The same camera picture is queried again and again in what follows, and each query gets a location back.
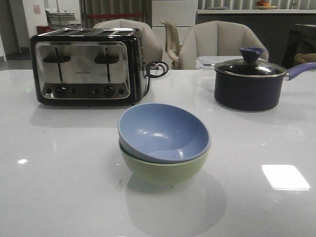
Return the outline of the blue bowl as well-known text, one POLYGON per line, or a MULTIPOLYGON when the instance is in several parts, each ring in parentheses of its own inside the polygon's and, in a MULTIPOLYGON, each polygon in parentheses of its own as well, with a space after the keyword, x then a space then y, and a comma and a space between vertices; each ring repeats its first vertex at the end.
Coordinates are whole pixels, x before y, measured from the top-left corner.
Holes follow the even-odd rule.
POLYGON ((121 146, 143 161, 161 164, 187 162, 210 148, 205 125, 181 108, 147 103, 127 109, 118 120, 121 146))

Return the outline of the green bowl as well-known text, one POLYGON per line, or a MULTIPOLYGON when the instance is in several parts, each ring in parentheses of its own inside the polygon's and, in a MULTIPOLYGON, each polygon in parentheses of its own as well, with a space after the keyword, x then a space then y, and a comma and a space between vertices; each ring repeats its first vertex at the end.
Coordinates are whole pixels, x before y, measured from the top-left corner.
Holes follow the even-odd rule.
POLYGON ((203 167, 210 150, 199 157, 180 163, 160 164, 143 161, 131 156, 119 145, 121 155, 127 167, 145 182, 168 186, 183 183, 193 178, 203 167))

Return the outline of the clear plastic food container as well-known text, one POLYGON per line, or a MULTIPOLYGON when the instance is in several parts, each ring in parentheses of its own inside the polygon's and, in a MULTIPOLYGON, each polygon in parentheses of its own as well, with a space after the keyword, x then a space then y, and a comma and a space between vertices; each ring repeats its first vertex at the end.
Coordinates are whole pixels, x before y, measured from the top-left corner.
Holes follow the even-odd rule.
POLYGON ((216 72, 214 65, 220 62, 242 59, 242 56, 200 56, 196 60, 196 69, 201 86, 214 93, 216 72))

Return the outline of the cream plastic chair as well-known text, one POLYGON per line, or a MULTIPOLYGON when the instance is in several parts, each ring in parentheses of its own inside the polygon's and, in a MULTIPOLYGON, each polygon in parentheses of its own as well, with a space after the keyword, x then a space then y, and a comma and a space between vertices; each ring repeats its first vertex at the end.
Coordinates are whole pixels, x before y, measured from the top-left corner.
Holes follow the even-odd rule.
POLYGON ((179 57, 181 46, 176 25, 170 21, 161 21, 161 23, 165 26, 165 51, 172 61, 171 67, 179 70, 181 69, 179 57))

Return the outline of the dark blue saucepan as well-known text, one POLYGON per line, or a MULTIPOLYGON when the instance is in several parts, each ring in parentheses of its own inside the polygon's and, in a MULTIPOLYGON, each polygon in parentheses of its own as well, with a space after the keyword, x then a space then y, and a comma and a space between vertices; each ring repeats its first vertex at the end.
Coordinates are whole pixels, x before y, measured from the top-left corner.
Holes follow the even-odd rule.
POLYGON ((242 111, 265 111, 278 102, 284 80, 292 80, 301 73, 295 67, 286 69, 278 77, 239 77, 216 72, 215 100, 226 107, 242 111))

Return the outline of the black and steel toaster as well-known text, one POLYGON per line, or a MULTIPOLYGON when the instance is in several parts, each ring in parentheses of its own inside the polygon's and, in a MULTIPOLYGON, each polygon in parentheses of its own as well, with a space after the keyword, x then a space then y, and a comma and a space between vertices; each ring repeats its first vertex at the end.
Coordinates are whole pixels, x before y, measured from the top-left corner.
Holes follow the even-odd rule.
POLYGON ((136 28, 63 28, 30 39, 39 102, 56 106, 134 105, 150 77, 136 28))

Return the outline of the glass pot lid blue knob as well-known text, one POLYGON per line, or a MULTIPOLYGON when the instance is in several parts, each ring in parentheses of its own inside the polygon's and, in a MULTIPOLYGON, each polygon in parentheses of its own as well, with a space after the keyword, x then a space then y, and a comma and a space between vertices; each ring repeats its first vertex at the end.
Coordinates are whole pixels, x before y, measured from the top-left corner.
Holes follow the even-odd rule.
POLYGON ((265 52, 262 48, 242 47, 239 50, 242 58, 216 63, 214 65, 215 71, 231 76, 253 78, 278 77, 286 73, 284 67, 259 59, 261 54, 265 52))

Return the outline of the white drawer cabinet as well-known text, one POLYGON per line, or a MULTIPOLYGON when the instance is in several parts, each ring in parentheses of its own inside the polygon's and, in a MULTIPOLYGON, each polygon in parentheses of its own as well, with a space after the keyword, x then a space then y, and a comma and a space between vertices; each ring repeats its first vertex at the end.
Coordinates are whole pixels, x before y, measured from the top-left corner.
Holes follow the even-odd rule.
POLYGON ((152 1, 152 29, 160 42, 165 46, 165 26, 163 21, 175 24, 179 42, 183 43, 189 29, 196 23, 196 0, 153 0, 152 1))

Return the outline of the metal rack cart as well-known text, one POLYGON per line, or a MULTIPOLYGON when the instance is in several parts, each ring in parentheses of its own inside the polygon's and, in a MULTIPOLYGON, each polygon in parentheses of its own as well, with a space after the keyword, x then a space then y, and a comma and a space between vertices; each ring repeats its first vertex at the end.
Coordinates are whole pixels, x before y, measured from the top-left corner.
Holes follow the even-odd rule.
POLYGON ((63 28, 80 25, 80 20, 75 16, 74 12, 68 11, 50 11, 49 9, 45 10, 47 22, 52 28, 63 28))

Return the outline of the red bin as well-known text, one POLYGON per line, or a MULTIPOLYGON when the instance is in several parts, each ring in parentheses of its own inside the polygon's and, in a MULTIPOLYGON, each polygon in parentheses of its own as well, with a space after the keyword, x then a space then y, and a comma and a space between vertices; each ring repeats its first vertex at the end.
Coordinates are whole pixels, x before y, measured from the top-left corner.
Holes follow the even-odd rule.
POLYGON ((36 26, 36 30, 37 34, 40 35, 49 32, 51 30, 51 27, 49 25, 39 25, 36 26))

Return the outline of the fruit plate on counter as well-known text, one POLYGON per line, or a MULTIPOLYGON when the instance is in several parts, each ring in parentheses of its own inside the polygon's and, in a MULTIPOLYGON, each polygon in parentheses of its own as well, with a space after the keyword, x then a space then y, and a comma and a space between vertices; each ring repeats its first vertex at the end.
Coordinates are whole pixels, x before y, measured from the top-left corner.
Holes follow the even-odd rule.
POLYGON ((277 6, 270 5, 270 3, 266 2, 265 0, 258 0, 255 2, 254 6, 256 9, 259 10, 270 10, 270 9, 277 9, 277 6))

